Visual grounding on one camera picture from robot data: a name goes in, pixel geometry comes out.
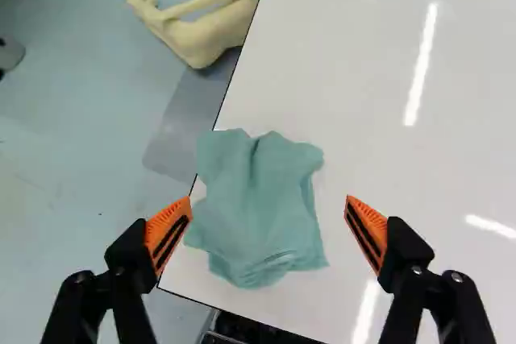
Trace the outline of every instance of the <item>green cloth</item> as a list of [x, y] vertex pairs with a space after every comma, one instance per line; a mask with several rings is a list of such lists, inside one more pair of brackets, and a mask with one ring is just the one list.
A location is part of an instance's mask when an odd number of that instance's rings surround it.
[[210, 131], [198, 139], [197, 164], [206, 198], [193, 207], [185, 244], [209, 253], [213, 273], [259, 288], [328, 264], [311, 183], [319, 148], [277, 132]]

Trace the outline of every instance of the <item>crumpled fabric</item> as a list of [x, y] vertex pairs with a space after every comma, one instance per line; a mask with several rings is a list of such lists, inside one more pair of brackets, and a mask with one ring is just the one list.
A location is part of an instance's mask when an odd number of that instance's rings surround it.
[[185, 244], [209, 253], [211, 272], [260, 288], [328, 264], [311, 183], [323, 165], [319, 148], [274, 131], [210, 131], [198, 139], [197, 164], [206, 197], [193, 207]]

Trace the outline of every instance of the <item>white table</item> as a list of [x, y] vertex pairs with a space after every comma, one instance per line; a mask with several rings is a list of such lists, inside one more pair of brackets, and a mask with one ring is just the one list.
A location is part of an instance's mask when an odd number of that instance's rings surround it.
[[[376, 342], [390, 296], [344, 223], [352, 194], [424, 236], [433, 271], [468, 273], [513, 342], [515, 87], [516, 0], [260, 0], [216, 128], [324, 150], [330, 266], [246, 291], [180, 246], [160, 287], [323, 342]], [[419, 342], [436, 340], [425, 315]]]

